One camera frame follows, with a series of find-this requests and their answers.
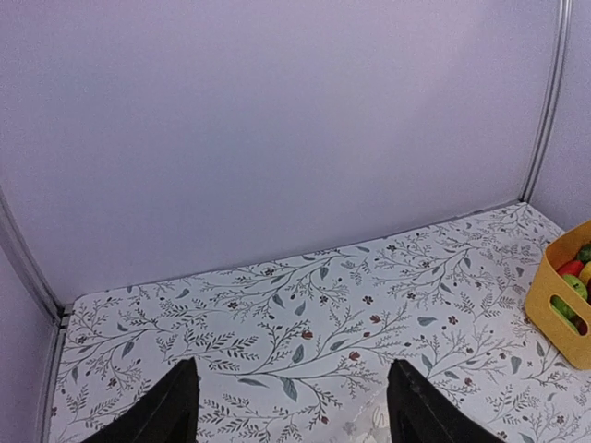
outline basket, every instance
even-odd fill
[[[555,269],[573,260],[581,246],[589,242],[591,221],[552,242],[544,252],[536,277],[525,298],[527,316],[577,369],[591,369],[591,305],[581,298]],[[550,298],[554,295],[559,296],[586,323],[585,335],[581,335],[566,318],[552,308]]]

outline printed leaf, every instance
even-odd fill
[[[265,385],[264,383],[261,383],[257,380],[253,380],[252,378],[239,378],[238,383],[244,383],[245,385],[250,385],[250,386],[262,386],[263,388],[268,388],[268,386]]]
[[[452,292],[452,290],[451,290],[450,288],[448,288],[448,287],[447,287],[445,284],[443,284],[443,283],[442,283],[442,284],[440,284],[440,288],[441,288],[443,291],[447,292],[447,293],[453,293],[453,292]]]
[[[282,308],[285,308],[285,306],[283,305],[283,300],[281,299],[281,297],[279,296],[279,294],[275,294],[272,298],[272,301],[276,304],[279,305]]]
[[[449,377],[449,378],[453,378],[454,380],[459,380],[460,378],[458,376],[456,376],[452,371],[445,371],[443,373],[443,375]]]
[[[278,282],[280,279],[282,279],[283,277],[285,277],[285,274],[283,275],[278,275],[277,277],[275,277],[273,280],[271,280],[271,284],[275,284],[276,282]]]
[[[134,346],[135,346],[135,343],[133,341],[128,341],[126,343],[125,347],[123,348],[123,352],[121,353],[121,358],[123,358],[127,354],[129,354]]]
[[[304,360],[304,345],[300,344],[294,352],[294,356],[292,357],[292,361],[294,363],[299,363]]]
[[[539,341],[536,343],[536,351],[537,351],[537,355],[539,355],[540,357],[543,357],[546,353],[544,353],[544,350],[542,349],[542,345],[539,344]]]
[[[519,357],[511,357],[511,367],[513,368],[513,373],[516,374],[519,370],[519,366],[521,365],[521,358]]]
[[[190,293],[189,289],[184,289],[182,293],[180,293],[176,298],[185,298],[188,293]]]
[[[298,306],[295,309],[294,314],[296,314],[297,316],[301,316],[302,314],[304,314],[305,310],[306,310],[306,302],[304,302],[300,306]]]
[[[279,377],[279,379],[283,382],[283,392],[285,392],[285,395],[293,401],[297,401],[297,390],[294,381],[291,378],[284,377]]]
[[[416,321],[418,321],[418,324],[421,326],[428,326],[434,321],[437,321],[437,319],[434,317],[419,317]]]
[[[344,345],[344,343],[346,342],[346,340],[340,340],[340,341],[336,341],[335,343],[333,343],[331,345],[331,351],[336,351],[337,349],[339,349],[341,346]]]
[[[522,434],[520,432],[519,435],[523,439],[524,443],[536,443],[533,438],[531,438],[530,436],[527,436],[526,434]]]
[[[424,354],[421,355],[421,360],[423,361],[423,365],[425,365],[427,370],[430,372],[431,369],[433,369],[433,364],[431,363],[431,361]]]

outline yellow fruit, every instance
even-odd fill
[[[581,273],[579,274],[579,280],[586,286],[591,280],[591,261],[585,265]]]

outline wall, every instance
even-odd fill
[[[0,250],[0,441],[30,443],[54,329]]]
[[[64,302],[516,198],[557,10],[37,3],[0,6],[0,184]]]
[[[532,202],[564,229],[591,219],[591,3],[573,2],[554,127]]]

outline floral pattern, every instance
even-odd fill
[[[75,443],[194,357],[197,441],[390,441],[405,358],[508,441],[591,441],[591,377],[525,317],[561,234],[517,204],[358,245],[77,300],[51,443]]]

